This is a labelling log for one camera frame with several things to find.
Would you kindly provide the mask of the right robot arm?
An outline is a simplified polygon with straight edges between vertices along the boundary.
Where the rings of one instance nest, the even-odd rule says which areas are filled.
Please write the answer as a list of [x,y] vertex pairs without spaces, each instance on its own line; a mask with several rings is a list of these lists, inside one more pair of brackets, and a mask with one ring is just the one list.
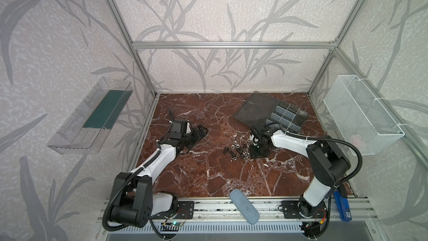
[[[303,136],[287,131],[282,125],[274,122],[259,129],[252,126],[251,138],[253,139],[251,149],[257,155],[265,155],[275,147],[284,148],[308,158],[314,177],[299,199],[300,212],[306,212],[306,216],[319,208],[325,198],[331,196],[336,188],[355,177],[362,168],[362,154],[355,145],[327,135]],[[350,170],[351,162],[338,145],[347,146],[357,156],[357,165],[348,175],[346,172]]]

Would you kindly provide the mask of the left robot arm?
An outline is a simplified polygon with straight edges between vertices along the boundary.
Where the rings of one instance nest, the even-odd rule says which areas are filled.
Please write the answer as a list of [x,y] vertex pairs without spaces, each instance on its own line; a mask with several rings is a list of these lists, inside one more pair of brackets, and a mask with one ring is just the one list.
[[202,125],[193,127],[188,120],[173,120],[145,162],[115,177],[102,217],[103,228],[109,232],[128,226],[142,228],[158,214],[177,214],[177,197],[170,193],[155,194],[153,184],[185,148],[191,150],[207,135],[208,129]]

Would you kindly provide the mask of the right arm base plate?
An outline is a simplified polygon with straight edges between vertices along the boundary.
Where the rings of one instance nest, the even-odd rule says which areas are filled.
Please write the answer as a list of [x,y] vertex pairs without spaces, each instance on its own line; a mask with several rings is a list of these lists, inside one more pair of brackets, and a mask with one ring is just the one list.
[[284,214],[285,219],[320,220],[325,218],[327,207],[325,202],[314,207],[298,200],[284,200],[279,206],[279,211]]

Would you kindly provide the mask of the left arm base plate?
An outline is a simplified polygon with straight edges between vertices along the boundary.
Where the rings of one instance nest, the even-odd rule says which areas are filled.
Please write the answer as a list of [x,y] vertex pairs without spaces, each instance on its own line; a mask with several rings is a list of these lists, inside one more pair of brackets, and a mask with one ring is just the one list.
[[193,201],[179,201],[172,210],[161,212],[154,216],[152,219],[166,220],[168,218],[174,219],[192,219],[195,211],[195,202]]

